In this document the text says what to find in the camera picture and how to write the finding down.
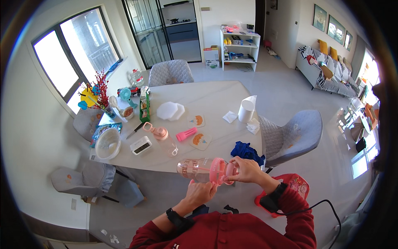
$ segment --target green box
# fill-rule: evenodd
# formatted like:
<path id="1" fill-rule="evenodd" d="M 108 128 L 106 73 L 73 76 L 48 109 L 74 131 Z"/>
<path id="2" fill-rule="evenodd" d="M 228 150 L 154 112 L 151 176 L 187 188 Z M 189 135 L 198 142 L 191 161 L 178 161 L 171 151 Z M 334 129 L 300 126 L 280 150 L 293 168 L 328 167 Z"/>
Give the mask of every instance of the green box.
<path id="1" fill-rule="evenodd" d="M 142 114 L 144 113 L 144 110 L 146 110 L 147 116 L 142 117 Z M 149 95 L 147 94 L 144 99 L 140 99 L 140 120 L 141 122 L 149 122 L 150 121 L 150 103 L 149 103 Z"/>

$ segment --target window frame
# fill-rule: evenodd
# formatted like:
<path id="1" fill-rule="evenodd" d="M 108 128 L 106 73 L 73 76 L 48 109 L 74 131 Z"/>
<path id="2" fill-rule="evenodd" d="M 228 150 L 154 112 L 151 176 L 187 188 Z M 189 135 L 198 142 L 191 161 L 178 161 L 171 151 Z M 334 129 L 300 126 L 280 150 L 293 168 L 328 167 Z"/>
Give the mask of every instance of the window frame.
<path id="1" fill-rule="evenodd" d="M 115 42 L 113 41 L 112 35 L 111 35 L 110 31 L 109 31 L 108 25 L 107 25 L 106 20 L 105 20 L 105 18 L 104 18 L 104 15 L 103 15 L 101 6 L 93 7 L 93 8 L 91 8 L 91 9 L 84 10 L 84 11 L 82 11 L 82 12 L 79 12 L 79 13 L 77 13 L 76 15 L 73 15 L 73 16 L 71 16 L 71 17 L 68 17 L 67 19 L 65 19 L 65 20 L 63 20 L 63 21 L 61 21 L 61 22 L 55 24 L 55 25 L 52 26 L 51 28 L 47 29 L 45 32 L 43 32 L 41 35 L 39 35 L 37 38 L 35 38 L 35 39 L 31 42 L 33 51 L 34 51 L 34 53 L 35 53 L 35 55 L 36 55 L 36 59 L 38 60 L 40 66 L 41 66 L 41 69 L 43 70 L 43 72 L 45 73 L 45 75 L 47 76 L 47 78 L 48 78 L 48 80 L 50 81 L 51 85 L 52 85 L 52 86 L 54 87 L 54 89 L 57 91 L 57 93 L 59 94 L 59 96 L 61 96 L 61 98 L 62 98 L 66 103 L 68 103 L 69 100 L 71 99 L 71 97 L 73 96 L 73 94 L 75 94 L 76 90 L 77 90 L 77 89 L 79 88 L 79 86 L 80 86 L 80 85 L 79 85 L 80 83 L 85 82 L 86 84 L 91 84 L 91 82 L 88 81 L 87 77 L 84 75 L 82 69 L 80 68 L 79 64 L 77 63 L 75 57 L 73 56 L 72 51 L 70 50 L 70 48 L 69 48 L 69 46 L 68 46 L 68 43 L 66 42 L 65 36 L 64 36 L 64 34 L 63 34 L 63 32 L 62 32 L 61 24 L 63 24 L 64 22 L 69 21 L 70 19 L 72 19 L 72 18 L 74 18 L 74 17 L 77 17 L 77 16 L 79 16 L 79 15 L 81 15 L 81 14 L 84 14 L 84 13 L 86 13 L 86 12 L 89 12 L 89 11 L 91 11 L 91 10 L 96 10 L 96 9 L 98 9 L 98 10 L 99 10 L 99 13 L 101 14 L 101 18 L 102 18 L 102 22 L 104 23 L 105 30 L 106 30 L 106 32 L 108 33 L 108 37 L 109 37 L 109 39 L 110 39 L 110 42 L 112 43 L 113 49 L 115 50 L 116 55 L 118 56 L 118 60 L 120 60 L 120 59 L 121 59 L 120 53 L 119 53 L 119 51 L 117 50 L 117 47 L 116 47 L 116 45 L 115 45 Z M 60 43 L 60 45 L 61 45 L 61 47 L 62 47 L 62 49 L 63 49 L 63 51 L 64 51 L 64 53 L 65 53 L 65 55 L 66 55 L 66 57 L 67 57 L 67 59 L 68 59 L 70 65 L 72 66 L 73 70 L 75 71 L 75 73 L 76 73 L 77 76 L 78 76 L 77 81 L 71 86 L 71 88 L 68 90 L 68 92 L 65 94 L 65 96 L 62 96 L 62 94 L 59 92 L 59 90 L 57 89 L 57 87 L 54 85 L 54 83 L 52 82 L 52 80 L 51 80 L 50 77 L 48 76 L 46 70 L 44 69 L 43 65 L 41 64 L 40 58 L 39 58 L 39 56 L 37 55 L 36 49 L 35 49 L 36 43 L 38 43 L 40 40 L 42 40 L 44 37 L 46 37 L 48 34 L 50 34 L 50 33 L 53 32 L 53 31 L 55 31 L 55 34 L 56 34 L 56 36 L 57 36 L 57 38 L 58 38 L 58 41 L 59 41 L 59 43 Z"/>

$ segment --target striped blanket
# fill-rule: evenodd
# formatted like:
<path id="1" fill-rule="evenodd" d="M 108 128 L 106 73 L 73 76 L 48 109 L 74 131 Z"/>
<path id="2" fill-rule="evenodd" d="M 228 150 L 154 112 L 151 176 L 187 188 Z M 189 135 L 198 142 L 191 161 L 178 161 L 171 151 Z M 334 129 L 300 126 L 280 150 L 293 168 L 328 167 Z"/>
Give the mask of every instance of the striped blanket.
<path id="1" fill-rule="evenodd" d="M 312 66 L 319 69 L 319 76 L 316 81 L 321 90 L 334 92 L 348 97 L 356 97 L 358 95 L 358 86 L 349 82 L 351 71 L 347 67 L 343 66 L 340 62 L 334 60 L 329 55 L 325 55 L 310 46 L 303 46 L 298 48 L 298 50 L 303 59 L 306 59 L 308 55 L 311 55 L 318 62 L 324 62 L 333 72 L 333 77 L 330 80 L 326 80 L 321 68 L 317 64 L 312 64 Z M 346 81 L 347 84 L 341 83 L 340 80 Z"/>

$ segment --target black cable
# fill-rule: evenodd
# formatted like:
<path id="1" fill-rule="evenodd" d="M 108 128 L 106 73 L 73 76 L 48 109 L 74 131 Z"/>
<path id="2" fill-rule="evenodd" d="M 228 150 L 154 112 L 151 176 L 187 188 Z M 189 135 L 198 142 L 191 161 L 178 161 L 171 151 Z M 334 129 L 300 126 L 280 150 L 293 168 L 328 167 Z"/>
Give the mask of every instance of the black cable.
<path id="1" fill-rule="evenodd" d="M 276 212 L 276 213 L 279 214 L 279 215 L 285 215 L 285 216 L 286 216 L 286 215 L 289 215 L 289 214 L 300 213 L 300 212 L 308 211 L 308 210 L 312 209 L 313 207 L 315 207 L 315 206 L 321 204 L 322 202 L 327 202 L 327 203 L 329 203 L 330 207 L 331 207 L 332 210 L 333 210 L 334 216 L 336 217 L 337 221 L 339 222 L 339 232 L 337 233 L 336 238 L 334 238 L 333 243 L 329 246 L 329 249 L 330 249 L 330 248 L 333 246 L 333 244 L 336 242 L 337 238 L 338 238 L 339 235 L 340 235 L 340 232 L 341 232 L 341 221 L 340 221 L 339 217 L 337 216 L 336 211 L 334 210 L 334 207 L 333 207 L 332 203 L 331 203 L 329 200 L 321 200 L 321 201 L 318 202 L 317 204 L 315 204 L 315 205 L 313 205 L 313 206 L 311 206 L 311 207 L 309 207 L 309 208 L 307 208 L 307 209 L 304 209 L 304 210 L 293 211 L 293 212 L 285 213 L 285 214 L 284 214 L 284 213 L 278 213 L 278 212 Z"/>

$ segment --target white plastic basket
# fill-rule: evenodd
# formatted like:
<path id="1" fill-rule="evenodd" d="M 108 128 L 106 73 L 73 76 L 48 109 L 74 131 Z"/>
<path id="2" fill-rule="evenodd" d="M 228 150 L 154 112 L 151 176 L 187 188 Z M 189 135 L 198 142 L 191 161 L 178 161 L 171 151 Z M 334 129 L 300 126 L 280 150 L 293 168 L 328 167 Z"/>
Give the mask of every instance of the white plastic basket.
<path id="1" fill-rule="evenodd" d="M 121 147 L 120 133 L 115 128 L 104 131 L 96 142 L 96 154 L 100 159 L 112 159 L 117 156 Z"/>

